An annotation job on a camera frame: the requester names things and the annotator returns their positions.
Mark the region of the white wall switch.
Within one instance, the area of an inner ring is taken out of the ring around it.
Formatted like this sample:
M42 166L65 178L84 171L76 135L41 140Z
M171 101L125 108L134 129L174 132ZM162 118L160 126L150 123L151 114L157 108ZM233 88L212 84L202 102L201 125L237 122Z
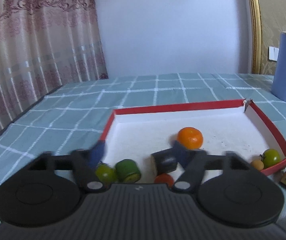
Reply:
M278 54L279 54L279 48L277 47L268 47L268 60L277 62L278 60Z

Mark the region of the red cherry tomato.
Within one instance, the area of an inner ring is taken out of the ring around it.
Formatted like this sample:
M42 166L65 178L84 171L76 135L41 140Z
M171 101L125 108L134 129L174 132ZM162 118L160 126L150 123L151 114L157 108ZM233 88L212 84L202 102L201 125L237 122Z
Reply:
M172 187L174 184L174 179L171 175L167 173L160 174L155 177L154 183L156 184L166 184L168 187Z

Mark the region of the gold picture frame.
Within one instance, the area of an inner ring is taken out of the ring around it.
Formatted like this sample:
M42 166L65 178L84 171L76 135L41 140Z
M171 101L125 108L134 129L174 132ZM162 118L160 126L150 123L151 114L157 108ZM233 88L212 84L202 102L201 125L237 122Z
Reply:
M286 0L246 0L250 19L251 73L273 75L276 61L268 58L270 47L279 47L286 31Z

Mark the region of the green tomato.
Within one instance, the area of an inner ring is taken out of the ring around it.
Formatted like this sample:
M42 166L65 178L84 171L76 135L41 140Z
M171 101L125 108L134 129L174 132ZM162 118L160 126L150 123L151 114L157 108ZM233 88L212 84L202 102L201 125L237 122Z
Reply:
M116 171L107 164L100 164L95 170L95 175L104 184L111 184L118 181Z
M260 155L264 168L269 168L278 164L281 161L280 154L277 150L269 148Z

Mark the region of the patterned beige curtain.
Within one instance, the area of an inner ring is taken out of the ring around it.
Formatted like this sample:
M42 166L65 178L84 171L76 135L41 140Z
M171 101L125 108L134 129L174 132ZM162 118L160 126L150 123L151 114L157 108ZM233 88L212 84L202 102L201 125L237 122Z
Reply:
M0 132L53 89L107 77L95 0L0 0Z

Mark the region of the green lime piece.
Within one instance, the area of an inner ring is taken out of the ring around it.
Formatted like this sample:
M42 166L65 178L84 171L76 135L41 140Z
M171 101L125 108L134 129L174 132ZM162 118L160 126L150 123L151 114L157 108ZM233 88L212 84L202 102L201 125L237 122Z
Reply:
M123 159L115 164L118 180L122 183L136 183L141 179L141 172L132 159Z

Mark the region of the orange tangerine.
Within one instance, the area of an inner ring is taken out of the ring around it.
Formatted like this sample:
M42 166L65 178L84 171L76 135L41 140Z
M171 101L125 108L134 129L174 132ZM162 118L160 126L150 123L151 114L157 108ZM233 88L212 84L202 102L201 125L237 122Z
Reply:
M194 127L185 127L178 132L177 141L185 148L195 150L203 145L203 134Z

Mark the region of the green tomato left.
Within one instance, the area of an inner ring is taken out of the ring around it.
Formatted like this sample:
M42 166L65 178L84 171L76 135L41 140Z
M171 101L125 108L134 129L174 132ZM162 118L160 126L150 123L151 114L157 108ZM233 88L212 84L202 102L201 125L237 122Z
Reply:
M107 164L100 164L95 170L95 175L104 184L111 184L118 181L116 171Z

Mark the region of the red shallow cardboard tray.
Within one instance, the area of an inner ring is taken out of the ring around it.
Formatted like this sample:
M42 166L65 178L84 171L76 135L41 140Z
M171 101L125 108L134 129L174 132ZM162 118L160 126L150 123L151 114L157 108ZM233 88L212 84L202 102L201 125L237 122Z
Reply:
M275 124L252 100L223 100L174 105L132 107L112 112L100 137L102 161L115 166L132 159L141 172L141 182L151 183L157 174L152 154L174 150L178 178L197 150L212 155L233 151L248 163L257 162L266 150L280 158L262 167L269 176L286 167L286 140Z

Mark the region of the plaid teal bedsheet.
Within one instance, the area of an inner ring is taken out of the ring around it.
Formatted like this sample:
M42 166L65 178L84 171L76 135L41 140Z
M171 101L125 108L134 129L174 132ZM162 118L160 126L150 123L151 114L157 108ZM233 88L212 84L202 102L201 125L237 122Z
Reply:
M0 184L44 151L91 147L116 108L252 99L286 139L286 103L271 75L175 73L69 83L45 96L0 135Z

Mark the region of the small orange-yellow fruit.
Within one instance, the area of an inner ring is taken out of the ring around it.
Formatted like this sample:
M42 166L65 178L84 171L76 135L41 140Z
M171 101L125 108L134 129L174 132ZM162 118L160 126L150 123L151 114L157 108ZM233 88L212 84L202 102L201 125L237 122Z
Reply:
M264 169L264 163L260 159L253 160L251 162L251 166L258 171L262 171Z

